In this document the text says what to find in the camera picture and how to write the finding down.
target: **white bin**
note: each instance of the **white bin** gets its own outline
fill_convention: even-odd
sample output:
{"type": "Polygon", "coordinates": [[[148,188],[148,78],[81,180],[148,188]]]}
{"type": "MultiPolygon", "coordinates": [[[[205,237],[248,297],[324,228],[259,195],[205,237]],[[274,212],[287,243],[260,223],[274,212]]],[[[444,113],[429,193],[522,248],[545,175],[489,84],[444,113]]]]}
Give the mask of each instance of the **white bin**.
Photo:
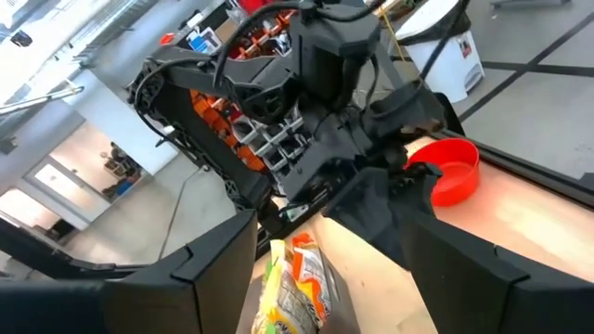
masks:
{"type": "MultiPolygon", "coordinates": [[[[457,0],[429,0],[396,32],[396,39],[402,41],[428,31],[446,16],[457,2],[457,0]]],[[[430,41],[405,46],[419,72],[422,71],[438,43],[439,41],[430,41]]],[[[483,77],[484,70],[479,53],[472,39],[472,33],[467,31],[449,39],[425,82],[433,92],[444,93],[450,102],[454,103],[466,98],[468,92],[483,77]]]]}

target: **door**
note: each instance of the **door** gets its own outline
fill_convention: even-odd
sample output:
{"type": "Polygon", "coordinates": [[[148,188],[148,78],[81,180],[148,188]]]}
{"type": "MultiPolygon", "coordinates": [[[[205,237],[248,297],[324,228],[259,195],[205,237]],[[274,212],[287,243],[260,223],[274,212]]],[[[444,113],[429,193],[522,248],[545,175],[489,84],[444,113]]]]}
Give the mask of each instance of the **door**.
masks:
{"type": "Polygon", "coordinates": [[[110,206],[100,192],[49,156],[33,167],[25,180],[89,223],[110,206]]]}

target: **red bowl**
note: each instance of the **red bowl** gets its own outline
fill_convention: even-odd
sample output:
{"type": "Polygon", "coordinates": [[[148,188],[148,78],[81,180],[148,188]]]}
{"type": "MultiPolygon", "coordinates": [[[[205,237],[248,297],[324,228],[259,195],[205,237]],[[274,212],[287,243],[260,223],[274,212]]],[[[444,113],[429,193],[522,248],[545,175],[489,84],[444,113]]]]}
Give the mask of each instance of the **red bowl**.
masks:
{"type": "Polygon", "coordinates": [[[408,163],[429,162],[444,174],[431,194],[433,206],[458,204],[472,195],[479,185],[479,150],[469,140],[437,140],[415,152],[408,163]]]}

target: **gray floor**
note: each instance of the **gray floor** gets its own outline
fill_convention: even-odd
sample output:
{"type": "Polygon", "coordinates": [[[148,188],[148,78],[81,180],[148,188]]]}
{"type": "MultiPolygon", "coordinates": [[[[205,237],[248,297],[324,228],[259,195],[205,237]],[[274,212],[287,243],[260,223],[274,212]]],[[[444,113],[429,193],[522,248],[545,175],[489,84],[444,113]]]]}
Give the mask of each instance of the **gray floor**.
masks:
{"type": "MultiPolygon", "coordinates": [[[[592,0],[497,12],[488,3],[472,0],[468,15],[481,59],[496,62],[528,62],[594,11],[592,0]]],[[[594,67],[592,41],[594,24],[589,24],[541,64],[594,67]]],[[[409,64],[394,65],[403,76],[411,76],[405,68],[409,64]]],[[[485,72],[470,96],[454,106],[458,114],[513,74],[485,72]]],[[[364,75],[361,89],[369,84],[364,75]]],[[[384,77],[378,89],[383,87],[390,87],[384,77]]],[[[472,139],[577,179],[584,172],[594,172],[594,132],[589,126],[594,123],[593,102],[594,78],[526,73],[463,125],[472,139]]],[[[69,249],[73,256],[94,262],[151,263],[232,214],[220,178],[214,173],[196,173],[180,157],[153,182],[119,201],[69,249]]]]}

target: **chip bag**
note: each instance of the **chip bag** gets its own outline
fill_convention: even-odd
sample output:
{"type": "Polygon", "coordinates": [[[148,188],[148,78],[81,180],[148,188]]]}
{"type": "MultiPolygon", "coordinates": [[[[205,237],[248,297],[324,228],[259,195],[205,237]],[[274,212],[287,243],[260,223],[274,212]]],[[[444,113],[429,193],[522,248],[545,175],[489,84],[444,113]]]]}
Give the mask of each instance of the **chip bag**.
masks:
{"type": "Polygon", "coordinates": [[[297,288],[307,297],[308,309],[321,328],[332,310],[322,253],[307,233],[294,237],[291,243],[293,278],[297,288]]]}
{"type": "Polygon", "coordinates": [[[270,252],[272,257],[266,268],[264,291],[252,334],[317,333],[306,298],[292,277],[292,253],[283,240],[272,240],[270,252]]]}

